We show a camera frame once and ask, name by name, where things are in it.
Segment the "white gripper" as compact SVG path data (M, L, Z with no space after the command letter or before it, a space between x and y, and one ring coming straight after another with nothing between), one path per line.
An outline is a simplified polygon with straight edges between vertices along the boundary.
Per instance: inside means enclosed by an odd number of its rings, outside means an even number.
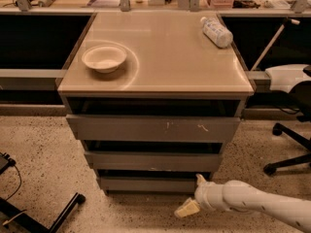
M196 175L197 189L194 199L188 198L175 212L176 217L182 218L200 212L200 208L207 211L225 211L227 204L224 201L223 185L207 182L201 174Z

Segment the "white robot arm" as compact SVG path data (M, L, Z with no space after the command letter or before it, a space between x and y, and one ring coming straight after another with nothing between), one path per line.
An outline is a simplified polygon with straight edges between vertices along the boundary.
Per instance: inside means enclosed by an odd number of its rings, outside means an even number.
M188 198L175 212L176 217L206 211L272 216L303 233L311 233L311 201L261 191L248 183L233 180L223 184L208 182L200 174L194 198Z

